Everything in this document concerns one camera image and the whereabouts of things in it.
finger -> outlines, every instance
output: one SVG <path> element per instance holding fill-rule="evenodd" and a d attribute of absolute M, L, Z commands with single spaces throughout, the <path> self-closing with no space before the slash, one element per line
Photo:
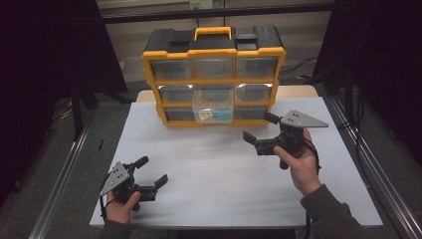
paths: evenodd
<path fill-rule="evenodd" d="M 124 204 L 124 207 L 126 210 L 131 210 L 134 204 L 136 204 L 139 201 L 140 198 L 140 192 L 135 191 L 131 194 L 130 198 L 127 200 L 127 202 Z"/>
<path fill-rule="evenodd" d="M 298 160 L 291 156 L 288 152 L 286 152 L 282 147 L 275 146 L 274 147 L 274 153 L 282 160 L 284 161 L 288 166 L 291 168 L 296 168 L 296 165 L 298 165 Z"/>
<path fill-rule="evenodd" d="M 306 138 L 309 141 L 313 141 L 313 139 L 311 138 L 311 133 L 307 128 L 304 128 L 304 138 Z"/>
<path fill-rule="evenodd" d="M 109 203 L 113 200 L 114 200 L 114 193 L 112 193 L 112 191 L 110 191 L 106 194 L 106 202 Z"/>

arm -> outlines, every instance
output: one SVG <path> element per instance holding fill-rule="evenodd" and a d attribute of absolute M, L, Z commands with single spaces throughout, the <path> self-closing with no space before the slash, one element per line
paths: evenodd
<path fill-rule="evenodd" d="M 304 137 L 312 141 L 307 129 L 304 130 Z M 304 147 L 303 155 L 298 158 L 279 146 L 274 148 L 274 152 L 291 169 L 293 183 L 304 196 L 301 204 L 313 221 L 316 238 L 373 238 L 351 216 L 348 205 L 339 203 L 320 183 L 316 158 L 308 148 Z"/>
<path fill-rule="evenodd" d="M 130 238 L 132 227 L 130 225 L 130 212 L 134 204 L 139 200 L 140 193 L 134 192 L 125 204 L 115 201 L 112 192 L 106 195 L 107 206 L 105 227 L 100 239 Z"/>

metal frame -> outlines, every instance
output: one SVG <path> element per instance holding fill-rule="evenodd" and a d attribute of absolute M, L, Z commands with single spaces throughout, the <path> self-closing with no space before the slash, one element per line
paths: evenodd
<path fill-rule="evenodd" d="M 101 18 L 90 19 L 71 19 L 71 23 L 89 24 L 119 24 L 133 22 L 149 22 L 149 21 L 165 21 L 180 19 L 196 19 L 196 18 L 214 18 L 214 17 L 235 17 L 235 16 L 252 16 L 267 14 L 286 14 L 286 13 L 307 13 L 307 12 L 326 12 L 338 8 L 350 8 L 361 6 L 362 1 L 346 2 L 346 3 L 317 3 L 317 4 L 298 4 L 298 5 L 281 5 L 271 7 L 249 7 L 249 8 L 221 8 L 206 9 L 198 11 L 176 11 L 149 14 L 132 14 L 132 15 L 104 15 Z"/>
<path fill-rule="evenodd" d="M 94 121 L 96 111 L 97 110 L 91 110 L 89 112 L 87 123 L 81 133 L 81 136 L 72 144 L 72 148 L 68 154 L 68 158 L 65 161 L 65 165 L 63 165 L 59 178 L 57 179 L 56 184 L 54 185 L 53 190 L 47 199 L 47 202 L 44 204 L 44 208 L 41 211 L 41 214 L 39 215 L 37 222 L 31 231 L 31 234 L 29 235 L 29 239 L 43 239 L 46 237 L 50 228 L 50 224 L 53 221 L 54 214 L 56 213 L 56 210 L 59 206 L 60 198 L 65 191 L 68 180 L 72 174 L 75 163 L 88 135 L 88 129 Z"/>
<path fill-rule="evenodd" d="M 100 10 L 103 9 L 114 9 L 114 8 L 123 8 L 123 7 L 142 7 L 150 5 L 162 5 L 162 4 L 171 4 L 171 3 L 187 3 L 189 0 L 123 0 L 123 1 L 110 1 L 103 2 L 98 1 Z"/>
<path fill-rule="evenodd" d="M 336 113 L 341 118 L 343 123 L 347 123 L 347 117 L 344 114 L 345 108 L 340 102 L 339 99 L 330 99 L 332 105 L 335 108 Z M 411 209 L 404 201 L 399 192 L 395 189 L 387 174 L 382 169 L 381 165 L 378 163 L 373 152 L 370 150 L 368 144 L 360 135 L 359 131 L 355 127 L 348 127 L 347 132 L 354 143 L 356 143 L 357 138 L 359 137 L 359 153 L 370 172 L 374 176 L 377 184 L 382 190 L 385 198 L 388 200 L 401 224 L 407 232 L 409 238 L 418 239 L 422 238 L 421 226 L 418 224 L 415 216 L 413 215 Z"/>

aluminum rail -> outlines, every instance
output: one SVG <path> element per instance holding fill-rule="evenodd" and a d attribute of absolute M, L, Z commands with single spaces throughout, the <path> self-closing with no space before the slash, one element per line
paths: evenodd
<path fill-rule="evenodd" d="M 347 118 L 344 114 L 344 106 L 340 100 L 338 98 L 330 100 L 342 122 L 347 122 Z M 357 128 L 348 127 L 347 132 L 353 142 L 356 143 L 357 136 L 359 135 Z M 381 188 L 385 198 L 388 200 L 389 204 L 406 230 L 407 235 L 412 239 L 422 238 L 421 226 L 418 224 L 418 221 L 416 220 L 407 203 L 404 201 L 400 193 L 395 189 L 388 176 L 385 174 L 384 170 L 378 163 L 378 160 L 370 150 L 362 135 L 359 136 L 359 152 L 363 161 Z"/>
<path fill-rule="evenodd" d="M 63 165 L 62 171 L 60 172 L 56 184 L 54 185 L 53 190 L 50 193 L 49 198 L 47 199 L 47 202 L 45 203 L 44 208 L 32 229 L 29 239 L 44 239 L 46 237 L 50 224 L 53 221 L 56 209 L 59 206 L 60 198 L 65 191 L 69 177 L 72 174 L 75 163 L 84 145 L 88 130 L 94 120 L 95 114 L 96 110 L 91 110 L 89 112 L 86 126 L 82 131 L 81 136 L 72 144 L 71 150 L 68 154 L 65 164 Z"/>
<path fill-rule="evenodd" d="M 282 5 L 270 7 L 248 7 L 248 8 L 219 8 L 205 9 L 198 11 L 175 11 L 147 14 L 125 14 L 125 15 L 103 15 L 100 18 L 87 18 L 69 20 L 73 24 L 119 24 L 133 22 L 181 20 L 195 18 L 214 18 L 214 17 L 235 17 L 252 16 L 267 14 L 286 14 L 286 13 L 307 13 L 307 12 L 326 12 L 339 8 L 350 9 L 352 7 L 362 6 L 364 1 L 341 2 L 341 3 L 316 3 L 316 4 L 298 4 Z"/>

white tabletop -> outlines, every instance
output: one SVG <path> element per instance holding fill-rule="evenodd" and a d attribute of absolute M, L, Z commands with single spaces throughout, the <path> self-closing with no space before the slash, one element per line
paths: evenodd
<path fill-rule="evenodd" d="M 334 196 L 349 204 L 364 226 L 381 225 L 379 215 L 322 98 L 281 99 L 272 113 L 284 116 L 295 109 L 329 123 L 310 128 L 322 169 L 319 177 Z M 279 168 L 276 156 L 258 156 L 243 141 L 246 130 L 258 139 L 280 133 L 274 124 L 248 128 L 203 126 L 166 127 L 155 103 L 133 103 L 117 146 L 116 162 L 149 163 L 135 171 L 139 185 L 153 185 L 163 174 L 168 182 L 154 202 L 141 202 L 131 222 L 141 228 L 230 229 L 294 228 L 304 226 L 302 195 L 290 173 Z M 103 226 L 97 205 L 90 225 Z"/>

